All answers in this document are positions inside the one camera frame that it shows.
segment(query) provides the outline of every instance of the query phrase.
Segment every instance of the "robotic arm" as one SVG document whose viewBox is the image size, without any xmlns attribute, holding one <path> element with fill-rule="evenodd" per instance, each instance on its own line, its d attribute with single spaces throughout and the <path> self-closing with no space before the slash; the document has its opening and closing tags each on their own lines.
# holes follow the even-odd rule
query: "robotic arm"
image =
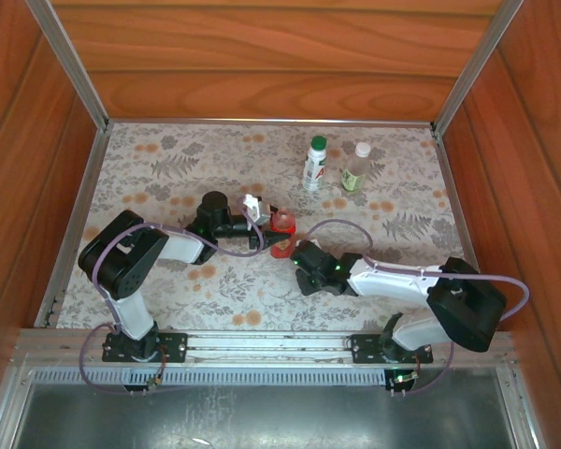
<svg viewBox="0 0 561 449">
<path fill-rule="evenodd" d="M 302 241 L 291 255 L 304 295 L 387 296 L 422 306 L 394 315 L 377 342 L 387 361 L 404 361 L 427 344 L 454 341 L 470 351 L 485 352 L 505 310 L 506 298 L 488 281 L 425 276 L 425 271 L 477 274 L 461 259 L 443 266 L 407 267 L 369 261 L 359 253 L 340 259 L 313 241 Z"/>
<path fill-rule="evenodd" d="M 260 228 L 277 209 L 265 204 L 262 198 L 246 195 L 243 206 L 253 222 Z M 119 235 L 133 226 L 143 224 L 143 219 L 130 210 L 116 217 L 80 253 L 79 267 L 91 279 L 98 258 Z M 171 235 L 154 227 L 143 227 L 123 238 L 114 246 L 98 267 L 97 280 L 106 291 L 106 301 L 120 320 L 122 334 L 118 338 L 126 354 L 135 360 L 146 360 L 156 352 L 158 325 L 148 312 L 139 287 L 158 259 L 179 260 L 187 264 L 202 265 L 216 249 L 203 240 L 218 245 L 220 238 L 248 238 L 250 248 L 259 246 L 259 237 L 252 224 L 243 215 L 232 215 L 226 196 L 209 192 L 202 198 L 195 219 L 185 227 L 192 234 Z M 291 237 L 290 234 L 260 230 L 264 248 Z"/>
</svg>

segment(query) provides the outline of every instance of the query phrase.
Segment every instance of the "black mounting plate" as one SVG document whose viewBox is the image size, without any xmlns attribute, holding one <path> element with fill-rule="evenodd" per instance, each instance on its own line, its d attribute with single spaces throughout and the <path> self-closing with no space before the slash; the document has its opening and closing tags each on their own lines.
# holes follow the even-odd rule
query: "black mounting plate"
<svg viewBox="0 0 561 449">
<path fill-rule="evenodd" d="M 395 361 L 382 350 L 381 334 L 354 334 L 351 335 L 351 350 L 353 363 L 378 364 L 378 363 L 432 363 L 432 348 L 421 346 L 415 351 L 403 351 L 403 356 Z"/>
<path fill-rule="evenodd" d="M 134 359 L 117 344 L 117 336 L 109 333 L 102 345 L 103 362 L 136 362 L 145 363 Z M 162 347 L 166 354 L 166 363 L 184 363 L 187 355 L 187 334 L 179 332 L 159 332 L 156 347 Z M 162 353 L 157 351 L 155 356 L 149 360 L 151 363 L 162 362 Z"/>
</svg>

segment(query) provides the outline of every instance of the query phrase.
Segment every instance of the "floral tablecloth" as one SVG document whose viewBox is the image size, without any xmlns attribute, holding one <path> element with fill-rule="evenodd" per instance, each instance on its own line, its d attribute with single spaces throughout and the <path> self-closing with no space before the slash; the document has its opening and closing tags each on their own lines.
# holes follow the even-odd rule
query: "floral tablecloth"
<svg viewBox="0 0 561 449">
<path fill-rule="evenodd" d="M 324 188 L 312 194 L 301 177 L 316 135 L 326 136 L 328 155 Z M 358 141 L 371 145 L 372 168 L 363 191 L 347 194 L 340 170 Z M 210 190 L 232 204 L 249 192 L 286 206 L 301 235 L 329 217 L 357 222 L 383 261 L 431 265 L 463 255 L 428 129 L 293 125 L 117 123 L 80 248 L 124 209 L 183 226 Z M 316 238 L 335 255 L 366 246 L 359 231 L 341 224 L 323 227 Z M 222 245 L 240 250 L 247 241 Z M 303 297 L 293 263 L 268 252 L 248 259 L 216 254 L 203 267 L 159 261 L 141 291 L 159 326 L 177 329 L 371 330 L 408 307 L 387 297 Z M 75 267 L 58 327 L 93 327 L 108 318 Z"/>
</svg>

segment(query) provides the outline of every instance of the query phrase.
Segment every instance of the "clear bottle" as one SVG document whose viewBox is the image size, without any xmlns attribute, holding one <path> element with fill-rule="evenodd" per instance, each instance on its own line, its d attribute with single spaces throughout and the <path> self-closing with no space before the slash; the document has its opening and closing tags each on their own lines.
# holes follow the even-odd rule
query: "clear bottle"
<svg viewBox="0 0 561 449">
<path fill-rule="evenodd" d="M 343 175 L 340 182 L 343 188 L 354 193 L 362 188 L 366 174 L 370 169 L 370 146 L 365 142 L 359 142 L 355 146 L 355 152 L 347 159 L 347 165 L 343 169 Z"/>
<path fill-rule="evenodd" d="M 270 227 L 273 231 L 288 232 L 291 234 L 290 239 L 279 241 L 272 245 L 270 254 L 277 259 L 289 257 L 295 248 L 295 215 L 287 208 L 280 208 L 272 215 Z"/>
<path fill-rule="evenodd" d="M 322 187 L 324 166 L 326 165 L 326 139 L 316 136 L 311 140 L 308 150 L 308 159 L 303 169 L 303 188 L 315 192 Z"/>
</svg>

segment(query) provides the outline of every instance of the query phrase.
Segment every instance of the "red bottle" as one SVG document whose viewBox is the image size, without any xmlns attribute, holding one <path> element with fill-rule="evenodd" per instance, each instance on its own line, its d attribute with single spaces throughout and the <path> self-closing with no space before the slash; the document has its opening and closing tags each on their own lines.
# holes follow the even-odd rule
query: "red bottle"
<svg viewBox="0 0 561 449">
<path fill-rule="evenodd" d="M 270 254 L 277 259 L 284 259 L 289 257 L 295 248 L 295 215 L 287 208 L 280 208 L 274 215 L 270 222 L 270 228 L 277 232 L 288 232 L 291 238 L 280 241 L 272 245 Z"/>
</svg>

